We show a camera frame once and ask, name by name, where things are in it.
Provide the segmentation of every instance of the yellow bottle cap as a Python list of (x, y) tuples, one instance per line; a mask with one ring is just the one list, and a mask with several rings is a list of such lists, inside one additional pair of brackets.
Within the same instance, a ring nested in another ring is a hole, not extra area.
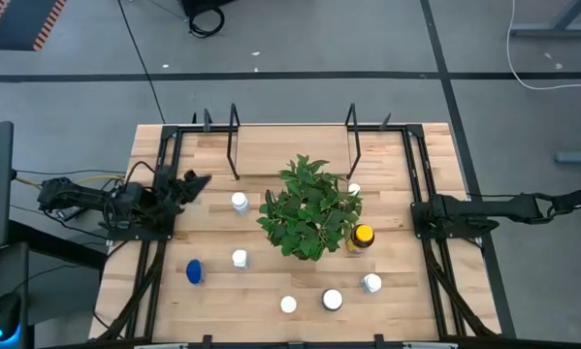
[(374, 230), (369, 225), (361, 225), (357, 228), (357, 240), (368, 242), (374, 238)]

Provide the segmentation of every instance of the white cable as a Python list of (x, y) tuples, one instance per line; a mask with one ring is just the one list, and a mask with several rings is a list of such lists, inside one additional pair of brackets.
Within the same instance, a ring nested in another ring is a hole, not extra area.
[(547, 86), (547, 87), (535, 87), (535, 86), (530, 86), (526, 83), (524, 83), (521, 78), (519, 78), (519, 76), (516, 74), (516, 72), (514, 71), (514, 67), (512, 66), (512, 59), (510, 58), (510, 32), (512, 31), (512, 24), (514, 23), (514, 13), (516, 12), (516, 0), (512, 0), (512, 17), (510, 18), (510, 25), (507, 28), (507, 36), (505, 37), (505, 52), (507, 54), (507, 64), (510, 66), (510, 72), (512, 72), (512, 74), (514, 75), (514, 78), (516, 78), (519, 83), (521, 85), (523, 85), (524, 87), (527, 87), (528, 89), (532, 89), (532, 90), (552, 90), (552, 89), (558, 89), (558, 88), (567, 88), (567, 87), (581, 87), (581, 83), (575, 83), (575, 84), (568, 84), (568, 85), (557, 85), (557, 86)]

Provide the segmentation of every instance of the desk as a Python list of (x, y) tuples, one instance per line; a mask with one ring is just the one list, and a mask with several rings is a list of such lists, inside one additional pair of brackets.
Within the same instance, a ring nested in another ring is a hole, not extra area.
[[(463, 199), (465, 186), (448, 125), (423, 128), (437, 192)], [(155, 166), (161, 129), (161, 125), (138, 127), (130, 166), (137, 161)], [(348, 141), (354, 143), (352, 133)], [(413, 196), (401, 133), (360, 132), (362, 157), (351, 181), (362, 187), (360, 222), (375, 228), (374, 245), (361, 257), (349, 256), (343, 248), (326, 252), (317, 263), (283, 257), (266, 240), (255, 222), (260, 216), (257, 207), (267, 189), (278, 193), (283, 183), (266, 176), (241, 176), (236, 181), (226, 158), (227, 142), (224, 133), (188, 133), (182, 139), (178, 175), (193, 169), (211, 174), (212, 180), (176, 220), (165, 254), (154, 342), (201, 342), (205, 334), (211, 334), (214, 342), (373, 341), (375, 333), (388, 341), (437, 339), (422, 244), (414, 235), (409, 211)], [(354, 145), (349, 148), (354, 158)], [(415, 141), (412, 148), (419, 165)], [(425, 180), (417, 172), (425, 200)], [(152, 174), (138, 168), (132, 180), (149, 185)], [(246, 217), (232, 209), (230, 196), (235, 191), (249, 198), (252, 210)], [(488, 328), (499, 332), (480, 250), (459, 239), (448, 244), (461, 295)], [(239, 248), (249, 252), (247, 271), (232, 265), (232, 252)], [(96, 304), (102, 320), (114, 319), (130, 297), (139, 250), (140, 243), (131, 241), (107, 262)], [(189, 284), (184, 274), (193, 258), (201, 259), (207, 270), (202, 286)], [(359, 286), (368, 272), (383, 279), (383, 288), (373, 295), (364, 294)], [(319, 295), (326, 288), (341, 290), (340, 311), (328, 312), (320, 305)], [(286, 295), (299, 304), (290, 315), (279, 309)], [(441, 297), (448, 331), (454, 333), (449, 301), (444, 292)], [(142, 301), (136, 335), (143, 332), (146, 305)], [(94, 322), (90, 337), (103, 331)]]

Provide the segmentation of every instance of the black stripe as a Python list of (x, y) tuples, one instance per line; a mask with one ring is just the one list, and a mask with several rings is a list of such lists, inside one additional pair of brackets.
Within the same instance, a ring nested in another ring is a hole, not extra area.
[[(452, 121), (452, 128), (454, 129), (456, 144), (458, 146), (459, 154), (461, 157), (468, 190), (471, 192), (479, 193), (479, 184), (475, 175), (473, 163), (471, 161), (471, 153), (468, 148), (467, 137), (465, 136), (463, 120), (461, 119), (460, 112), (458, 110), (458, 104), (456, 103), (452, 81), (450, 79), (450, 75), (447, 72), (447, 65), (445, 64), (443, 49), (436, 32), (433, 11), (428, 0), (421, 0), (421, 5), (424, 12), (424, 19), (426, 20), (426, 26), (428, 27), (430, 42), (433, 46), (433, 53), (435, 54), (436, 67), (441, 77), (440, 80), (443, 87), (443, 94), (445, 96), (447, 109), (449, 110), (450, 118)], [(491, 283), (491, 289), (493, 291), (493, 298), (495, 299), (495, 306), (497, 308), (497, 313), (500, 320), (501, 332), (507, 337), (514, 338), (516, 337), (516, 333), (514, 332), (512, 315), (510, 314), (510, 309), (507, 304), (505, 289), (503, 288), (503, 280), (501, 279), (500, 268), (497, 261), (497, 254), (495, 253), (495, 246), (493, 245), (491, 235), (485, 235), (482, 241), (484, 242), (484, 261)]]
[[(514, 80), (511, 73), (437, 72), (268, 72), (268, 73), (170, 73), (150, 74), (155, 81), (232, 81), (270, 79), (459, 79)], [(581, 79), (581, 72), (519, 73), (523, 80)], [(0, 82), (112, 82), (147, 81), (145, 74), (0, 75)]]

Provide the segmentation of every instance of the computer mouse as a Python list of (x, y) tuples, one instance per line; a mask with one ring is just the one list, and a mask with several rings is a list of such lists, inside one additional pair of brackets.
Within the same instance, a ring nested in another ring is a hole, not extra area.
[(10, 339), (20, 323), (22, 301), (17, 292), (0, 297), (0, 341)]

